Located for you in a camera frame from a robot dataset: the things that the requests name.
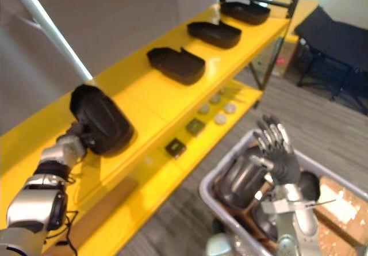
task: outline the black wire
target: black wire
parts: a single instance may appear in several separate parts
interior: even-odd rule
[[[74,221],[75,217],[76,217],[76,214],[75,214],[75,216],[72,218],[72,220],[70,220],[70,219],[69,219],[69,217],[67,216],[67,220],[68,220],[68,222],[69,222],[69,226],[68,226],[68,231],[67,231],[66,239],[67,239],[67,243],[68,243],[68,244],[69,244],[69,246],[70,246],[70,249],[74,252],[75,256],[78,256],[78,251],[75,249],[75,247],[74,247],[74,246],[73,246],[73,244],[71,243],[71,241],[70,241],[70,237],[69,237],[70,229],[71,229],[71,225],[72,225],[72,223],[73,223],[73,221]]]
[[[56,236],[59,236],[61,235],[62,233],[64,233],[65,231],[67,231],[66,233],[66,240],[63,241],[58,241],[56,243],[57,246],[66,246],[66,245],[69,245],[70,246],[70,249],[74,252],[75,256],[78,256],[78,251],[76,250],[76,248],[73,246],[73,244],[71,243],[71,240],[70,240],[70,230],[71,230],[71,226],[76,218],[76,216],[78,215],[78,211],[68,211],[68,213],[73,213],[74,216],[70,219],[67,215],[66,215],[66,219],[67,219],[67,223],[65,224],[66,225],[66,228],[64,228],[61,232],[55,234],[55,235],[51,235],[51,236],[48,236],[46,239],[51,239],[51,238],[54,238]]]
[[[76,182],[76,179],[75,179],[74,177],[71,177],[71,176],[69,175],[67,182],[68,182],[70,185],[72,185],[72,184],[74,184],[74,183]]]
[[[69,213],[73,213],[74,214],[74,216],[73,216],[73,218],[72,218],[72,222],[74,221],[74,219],[75,219],[75,217],[77,216],[77,214],[78,214],[78,211],[67,211],[67,214],[69,214]],[[57,237],[57,236],[60,236],[62,233],[64,233],[65,231],[67,231],[67,229],[68,229],[68,223],[66,223],[65,224],[65,228],[63,229],[63,230],[61,230],[59,233],[56,233],[56,234],[54,234],[54,235],[50,235],[50,236],[47,236],[46,237],[46,240],[48,240],[48,239],[52,239],[52,238],[55,238],[55,237]]]

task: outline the cable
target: cable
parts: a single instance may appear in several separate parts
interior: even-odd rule
[[[67,216],[67,220],[69,222],[69,227],[68,227],[68,231],[67,231],[67,236],[66,236],[66,239],[67,239],[67,243],[69,244],[71,250],[74,252],[75,256],[78,256],[78,252],[77,250],[75,249],[75,247],[73,246],[73,244],[71,243],[70,241],[70,237],[69,237],[69,234],[70,234],[70,229],[71,229],[71,224],[72,222],[74,221],[76,215],[72,218],[72,220],[69,219],[69,217]]]
[[[61,240],[61,241],[58,241],[55,245],[56,246],[67,246],[69,245],[70,246],[70,249],[74,252],[75,256],[78,256],[78,251],[76,250],[76,248],[74,247],[74,245],[71,243],[71,240],[70,240],[70,231],[71,231],[71,226],[76,218],[76,216],[78,215],[78,211],[68,211],[68,213],[73,213],[74,216],[70,219],[67,215],[66,215],[66,219],[67,219],[67,223],[65,224],[66,227],[61,230],[59,233],[55,234],[55,235],[51,235],[51,236],[48,236],[46,239],[51,239],[51,238],[54,238],[56,236],[59,236],[61,235],[62,233],[64,233],[65,231],[67,231],[66,233],[66,240]]]

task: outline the gray storage bin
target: gray storage bin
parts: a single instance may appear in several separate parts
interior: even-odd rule
[[[255,252],[255,255],[272,256],[265,247],[263,247],[256,239],[254,239],[228,212],[227,210],[214,199],[214,194],[212,192],[212,187],[215,179],[224,174],[229,165],[240,156],[251,143],[254,142],[253,131],[259,131],[258,129],[247,132],[243,138],[219,161],[219,163],[211,170],[200,183],[200,196],[208,205],[208,207],[213,211],[213,213],[219,218],[227,227],[236,235],[235,238],[239,238],[243,242],[241,246],[245,246]],[[356,187],[352,183],[346,181],[341,176],[335,174],[330,169],[324,167],[323,165],[317,163],[313,159],[304,155],[303,153],[295,150],[297,159],[301,167],[315,173],[318,177],[326,175],[331,179],[335,180],[337,183],[346,187],[348,190],[353,192],[360,198],[368,201],[368,193],[364,192],[362,189]],[[244,255],[252,255],[249,252],[244,253]]]

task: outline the black metal frame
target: black metal frame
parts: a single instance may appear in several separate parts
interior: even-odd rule
[[[287,3],[283,3],[283,2],[278,2],[278,1],[272,1],[272,0],[250,0],[250,1],[254,1],[254,2],[261,2],[261,3],[267,3],[267,4],[270,4],[270,5],[274,5],[274,6],[279,6],[279,7],[284,7],[287,9],[287,14],[286,14],[286,18],[289,18],[291,20],[291,18],[293,17],[294,15],[294,12],[295,12],[295,8],[298,4],[298,1],[299,0],[291,0],[291,2],[289,4]],[[276,45],[274,47],[274,51],[273,51],[273,54],[272,54],[272,57],[270,59],[270,63],[267,67],[267,70],[266,70],[266,74],[264,75],[264,78],[263,78],[263,81],[261,82],[258,78],[258,75],[254,69],[254,66],[252,63],[249,64],[249,67],[252,71],[252,74],[253,74],[253,77],[258,85],[258,88],[260,90],[264,90],[267,86],[267,83],[271,77],[271,73],[272,73],[272,70],[275,66],[275,63],[276,63],[276,60],[277,60],[277,57],[280,53],[280,50],[281,50],[281,47],[282,47],[282,44],[283,44],[283,41],[285,39],[285,36],[283,37],[280,37],[277,42],[276,42]]]
[[[331,98],[329,99],[330,101],[334,101],[336,99],[336,97],[340,96],[340,94],[342,92],[346,92],[347,94],[350,95],[350,97],[356,102],[356,107],[359,108],[362,113],[364,115],[368,114],[368,109],[367,107],[364,106],[364,104],[362,103],[362,101],[358,98],[357,95],[355,95],[353,92],[349,91],[349,89],[346,88],[346,84],[347,84],[347,80],[348,80],[348,76],[352,73],[352,72],[360,72],[360,70],[358,68],[354,68],[350,65],[347,65],[346,63],[343,63],[337,59],[331,58],[328,55],[323,54],[322,52],[310,48],[309,52],[312,54],[312,60],[309,62],[309,64],[307,65],[306,69],[304,70],[303,74],[300,76],[299,81],[297,82],[297,86],[301,87],[301,86],[317,86],[317,85],[322,85],[325,86],[325,83],[318,83],[318,82],[311,82],[311,83],[304,83],[303,79],[305,78],[305,76],[313,69],[315,63],[319,60],[324,60],[324,59],[329,59],[333,62],[337,62],[340,63],[342,65],[344,65],[347,70],[344,71],[344,76],[342,81],[340,81],[340,85],[338,86],[338,88],[336,89],[335,92],[332,92],[331,94]]]

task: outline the gray wall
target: gray wall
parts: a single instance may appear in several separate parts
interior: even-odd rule
[[[328,0],[324,8],[335,20],[368,29],[368,0]]]
[[[93,75],[216,0],[40,0]],[[82,80],[19,0],[1,0],[0,130],[8,131]]]

